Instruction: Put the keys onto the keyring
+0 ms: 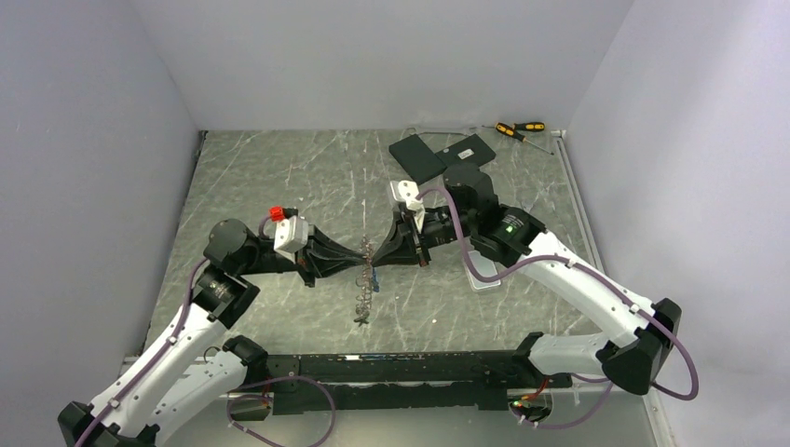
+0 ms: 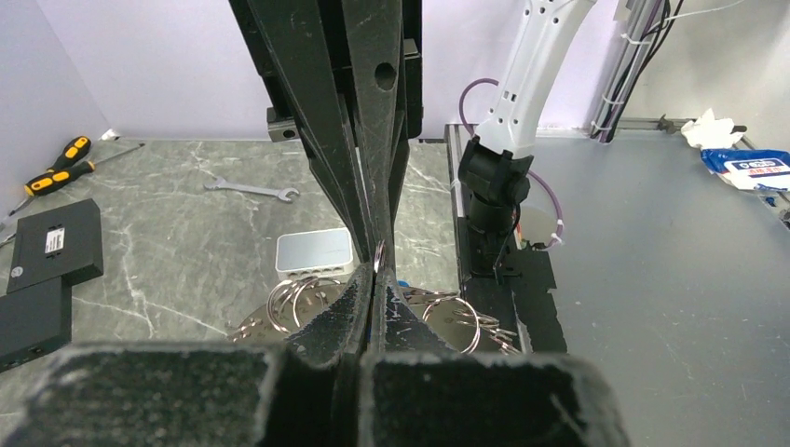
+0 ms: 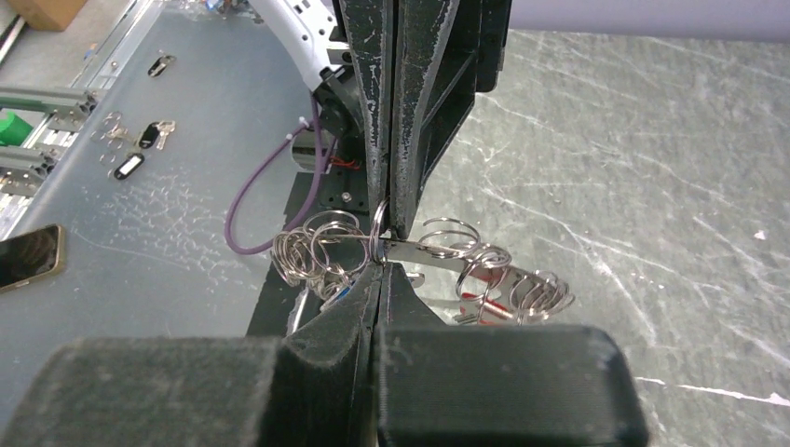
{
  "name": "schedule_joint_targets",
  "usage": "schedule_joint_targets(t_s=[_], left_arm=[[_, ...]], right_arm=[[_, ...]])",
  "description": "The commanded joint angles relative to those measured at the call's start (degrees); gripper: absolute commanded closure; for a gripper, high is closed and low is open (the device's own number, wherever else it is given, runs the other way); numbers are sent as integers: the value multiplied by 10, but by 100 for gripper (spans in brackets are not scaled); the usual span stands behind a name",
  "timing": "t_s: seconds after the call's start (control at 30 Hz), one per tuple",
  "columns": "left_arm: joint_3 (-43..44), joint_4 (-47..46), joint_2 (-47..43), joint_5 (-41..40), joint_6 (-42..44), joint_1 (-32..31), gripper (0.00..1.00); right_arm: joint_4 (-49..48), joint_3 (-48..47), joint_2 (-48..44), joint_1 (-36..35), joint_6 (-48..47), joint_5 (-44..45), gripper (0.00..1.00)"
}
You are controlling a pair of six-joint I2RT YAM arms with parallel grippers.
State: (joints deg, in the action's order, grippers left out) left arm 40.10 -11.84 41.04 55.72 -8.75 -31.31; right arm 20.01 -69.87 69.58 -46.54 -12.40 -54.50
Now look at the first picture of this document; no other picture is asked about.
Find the metal keyring with keys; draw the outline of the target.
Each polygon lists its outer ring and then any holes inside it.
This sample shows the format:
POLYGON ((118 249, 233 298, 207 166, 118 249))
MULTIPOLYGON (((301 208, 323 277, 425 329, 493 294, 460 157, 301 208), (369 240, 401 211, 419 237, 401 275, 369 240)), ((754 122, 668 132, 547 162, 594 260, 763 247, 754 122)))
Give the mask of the metal keyring with keys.
POLYGON ((375 254, 373 244, 366 235, 361 238, 361 252, 366 257, 366 264, 362 266, 361 274, 356 280, 357 286, 360 288, 360 293, 357 296, 354 322, 358 326, 366 325, 369 323, 369 318, 372 309, 373 292, 371 287, 371 278, 376 274, 375 268, 372 266, 372 258, 375 254))

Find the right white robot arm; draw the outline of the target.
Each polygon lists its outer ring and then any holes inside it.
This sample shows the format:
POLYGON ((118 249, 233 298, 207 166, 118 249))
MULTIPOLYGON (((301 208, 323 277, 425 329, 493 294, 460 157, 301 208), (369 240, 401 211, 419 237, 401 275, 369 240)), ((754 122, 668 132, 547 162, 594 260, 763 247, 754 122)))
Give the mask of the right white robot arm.
POLYGON ((428 208, 413 181, 392 181, 388 198, 393 224, 372 258, 374 267, 425 266, 434 247, 458 242, 474 285, 498 285, 512 274, 543 284, 598 328, 591 335, 528 335, 516 351, 513 373, 524 386, 549 375, 602 376, 622 390, 645 395, 659 389, 656 378, 672 350, 693 363, 676 333, 680 307, 657 303, 627 290, 569 249, 525 210, 499 202, 491 178, 476 165, 447 169, 435 188, 446 204, 428 208))

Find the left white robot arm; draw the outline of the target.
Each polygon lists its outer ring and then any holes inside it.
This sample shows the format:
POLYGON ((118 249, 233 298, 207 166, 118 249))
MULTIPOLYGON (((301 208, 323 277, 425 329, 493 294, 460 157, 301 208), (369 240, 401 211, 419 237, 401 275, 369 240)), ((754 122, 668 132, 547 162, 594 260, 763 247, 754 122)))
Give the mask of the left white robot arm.
POLYGON ((267 353, 242 336, 228 340, 203 372, 186 372, 258 295, 245 277, 295 271, 312 287, 318 278, 368 262, 299 216, 277 222, 273 237, 256 235, 239 220, 219 222, 168 328, 90 403, 73 401, 61 411, 66 444, 158 446, 220 394, 260 388, 268 375, 267 353))

